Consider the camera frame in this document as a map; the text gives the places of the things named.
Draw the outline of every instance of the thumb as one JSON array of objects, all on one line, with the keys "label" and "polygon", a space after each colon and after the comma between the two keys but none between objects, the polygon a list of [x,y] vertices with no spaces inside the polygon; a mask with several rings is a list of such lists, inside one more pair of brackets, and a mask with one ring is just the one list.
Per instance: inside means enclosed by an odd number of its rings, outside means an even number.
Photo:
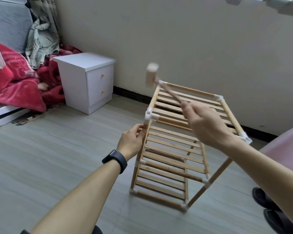
[{"label": "thumb", "polygon": [[186,119],[188,119],[189,121],[191,121],[193,118],[197,117],[198,115],[196,114],[196,112],[193,110],[193,107],[190,103],[181,103],[181,109],[183,112],[183,115]]},{"label": "thumb", "polygon": [[141,130],[137,136],[137,139],[142,141],[144,136],[146,135],[146,132],[147,132],[146,129]]}]

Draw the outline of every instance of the fitness tracker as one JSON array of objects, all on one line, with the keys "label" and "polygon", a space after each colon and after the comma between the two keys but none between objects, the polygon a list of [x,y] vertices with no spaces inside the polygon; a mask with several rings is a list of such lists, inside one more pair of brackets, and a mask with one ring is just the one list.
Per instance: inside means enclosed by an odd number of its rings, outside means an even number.
[{"label": "fitness tracker", "polygon": [[109,155],[107,155],[104,159],[102,159],[102,163],[107,163],[108,161],[111,161],[112,159],[115,159],[116,161],[118,161],[119,165],[121,166],[121,173],[123,173],[123,171],[125,170],[125,168],[127,167],[127,161],[125,159],[125,157],[118,151],[116,151],[115,149],[110,152]]}]

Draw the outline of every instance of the wooden mallet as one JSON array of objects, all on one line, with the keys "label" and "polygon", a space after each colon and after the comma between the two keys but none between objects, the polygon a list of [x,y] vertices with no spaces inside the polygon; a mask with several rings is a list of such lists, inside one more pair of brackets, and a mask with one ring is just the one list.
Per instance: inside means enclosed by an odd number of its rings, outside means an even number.
[{"label": "wooden mallet", "polygon": [[160,78],[156,76],[157,70],[159,68],[159,65],[151,62],[148,67],[146,68],[146,86],[149,88],[154,87],[154,85],[160,85],[163,89],[165,89],[175,100],[177,100],[179,103],[182,102],[182,100],[179,98],[177,94],[175,94],[167,85],[166,83],[162,82]]}]

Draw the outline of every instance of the bamboo shelf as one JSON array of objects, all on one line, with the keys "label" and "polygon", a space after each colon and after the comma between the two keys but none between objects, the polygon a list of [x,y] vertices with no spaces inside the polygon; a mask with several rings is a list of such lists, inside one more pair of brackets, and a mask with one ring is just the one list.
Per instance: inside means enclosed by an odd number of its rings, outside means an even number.
[{"label": "bamboo shelf", "polygon": [[[182,100],[208,105],[220,115],[230,132],[246,142],[251,141],[222,96],[164,83]],[[148,110],[150,108],[157,117],[149,122],[143,146],[137,155],[130,192],[186,211],[232,160],[227,158],[213,175],[210,174],[204,144],[191,134],[179,102],[160,86],[154,92]],[[188,179],[204,184],[191,200],[188,197]]]}]

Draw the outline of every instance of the gray wall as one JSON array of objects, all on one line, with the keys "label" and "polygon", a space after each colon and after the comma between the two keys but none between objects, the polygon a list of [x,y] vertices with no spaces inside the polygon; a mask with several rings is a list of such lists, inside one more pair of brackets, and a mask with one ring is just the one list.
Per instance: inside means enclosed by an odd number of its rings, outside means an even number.
[{"label": "gray wall", "polygon": [[145,88],[149,62],[174,84],[223,95],[238,121],[293,127],[293,16],[243,0],[57,0],[64,43],[113,57],[115,86]]}]

